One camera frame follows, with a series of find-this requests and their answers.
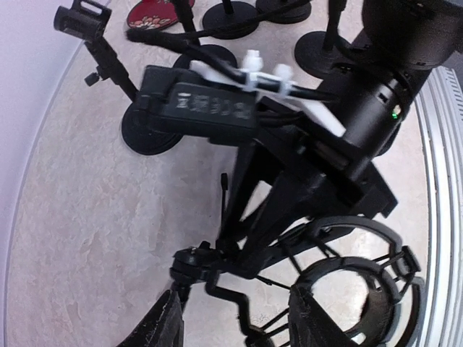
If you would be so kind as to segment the short black microphone stand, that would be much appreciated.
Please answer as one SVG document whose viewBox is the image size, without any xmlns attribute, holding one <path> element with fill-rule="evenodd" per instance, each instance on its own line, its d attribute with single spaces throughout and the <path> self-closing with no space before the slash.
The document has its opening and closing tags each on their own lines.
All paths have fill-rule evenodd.
<svg viewBox="0 0 463 347">
<path fill-rule="evenodd" d="M 258 11 L 252 4 L 243 1 L 222 1 L 205 12 L 202 26 L 204 30 L 207 30 L 238 24 L 239 27 L 236 30 L 226 30 L 224 33 L 212 35 L 213 38 L 221 40 L 234 40 L 243 38 L 258 28 L 258 22 L 243 25 L 245 20 L 250 20 L 257 15 Z"/>
</svg>

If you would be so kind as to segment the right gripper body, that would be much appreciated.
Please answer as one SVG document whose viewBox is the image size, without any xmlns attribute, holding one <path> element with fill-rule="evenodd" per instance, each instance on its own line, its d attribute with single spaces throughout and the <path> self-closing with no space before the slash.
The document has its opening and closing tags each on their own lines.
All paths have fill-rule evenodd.
<svg viewBox="0 0 463 347">
<path fill-rule="evenodd" d="M 279 174 L 291 174 L 300 181 L 323 174 L 336 185 L 337 208 L 318 217 L 364 215 L 372 218 L 377 214 L 386 217 L 397 205 L 385 179 L 360 148 L 307 117 L 283 127 L 261 127 L 254 138 L 240 147 L 256 139 L 281 140 Z"/>
</svg>

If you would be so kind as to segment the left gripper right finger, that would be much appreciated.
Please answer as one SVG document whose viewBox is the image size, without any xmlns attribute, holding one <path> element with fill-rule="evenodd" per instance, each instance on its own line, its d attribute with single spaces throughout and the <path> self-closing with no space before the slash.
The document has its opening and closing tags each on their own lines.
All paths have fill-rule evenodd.
<svg viewBox="0 0 463 347">
<path fill-rule="evenodd" d="M 289 295 L 290 346 L 356 346 L 301 284 L 294 284 Z"/>
</svg>

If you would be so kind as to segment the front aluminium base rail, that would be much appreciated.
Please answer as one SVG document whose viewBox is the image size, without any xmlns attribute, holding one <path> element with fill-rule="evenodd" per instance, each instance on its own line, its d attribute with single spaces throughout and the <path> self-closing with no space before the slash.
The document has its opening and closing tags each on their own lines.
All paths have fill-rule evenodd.
<svg viewBox="0 0 463 347">
<path fill-rule="evenodd" d="M 418 346 L 462 345 L 462 88 L 434 69 L 415 99 L 428 184 L 427 299 Z"/>
</svg>

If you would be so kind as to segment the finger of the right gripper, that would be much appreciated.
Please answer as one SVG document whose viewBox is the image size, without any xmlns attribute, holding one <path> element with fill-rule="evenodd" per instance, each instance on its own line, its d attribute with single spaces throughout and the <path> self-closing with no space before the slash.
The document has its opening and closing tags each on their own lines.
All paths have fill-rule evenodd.
<svg viewBox="0 0 463 347">
<path fill-rule="evenodd" d="M 216 240 L 218 246 L 233 241 L 240 241 L 247 235 L 256 241 L 258 235 L 252 232 L 254 223 L 258 221 L 261 207 L 249 218 L 246 224 L 241 217 L 254 189 L 259 181 L 274 182 L 282 168 L 278 156 L 281 153 L 281 140 L 256 139 L 250 144 L 239 147 L 231 181 L 231 191 L 225 209 L 224 219 Z"/>
<path fill-rule="evenodd" d="M 323 174 L 316 173 L 306 181 L 279 174 L 257 214 L 238 224 L 238 235 L 247 238 L 238 254 L 238 274 L 243 278 L 257 275 L 271 242 L 297 219 L 333 212 L 338 205 L 336 194 L 336 185 Z"/>
</svg>

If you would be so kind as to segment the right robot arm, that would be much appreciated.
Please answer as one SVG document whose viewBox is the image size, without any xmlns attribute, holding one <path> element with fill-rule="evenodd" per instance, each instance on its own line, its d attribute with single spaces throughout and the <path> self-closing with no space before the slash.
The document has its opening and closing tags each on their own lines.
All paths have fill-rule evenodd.
<svg viewBox="0 0 463 347">
<path fill-rule="evenodd" d="M 289 77 L 232 67 L 187 34 L 130 29 L 132 42 L 185 53 L 189 69 L 149 66 L 129 111 L 149 129 L 205 137 L 239 149 L 213 251 L 220 270 L 252 278 L 314 246 L 300 218 L 325 241 L 360 216 L 388 215 L 397 201 L 373 159 L 394 141 L 431 71 L 462 49 L 460 1 L 365 1 L 352 44 L 316 90 Z"/>
</svg>

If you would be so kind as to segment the red patterned plate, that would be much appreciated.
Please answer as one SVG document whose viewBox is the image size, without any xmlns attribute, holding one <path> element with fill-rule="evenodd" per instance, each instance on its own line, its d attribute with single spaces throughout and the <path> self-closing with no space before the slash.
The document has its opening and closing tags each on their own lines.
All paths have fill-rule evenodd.
<svg viewBox="0 0 463 347">
<path fill-rule="evenodd" d="M 178 23 L 174 5 L 164 0 L 139 1 L 127 15 L 127 26 L 164 30 Z"/>
</svg>

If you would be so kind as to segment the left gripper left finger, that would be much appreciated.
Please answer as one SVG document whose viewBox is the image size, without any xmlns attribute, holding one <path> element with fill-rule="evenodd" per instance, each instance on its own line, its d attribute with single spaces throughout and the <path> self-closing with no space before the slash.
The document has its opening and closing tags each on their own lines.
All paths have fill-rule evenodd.
<svg viewBox="0 0 463 347">
<path fill-rule="evenodd" d="M 184 321 L 176 291 L 166 290 L 119 347 L 182 347 Z"/>
</svg>

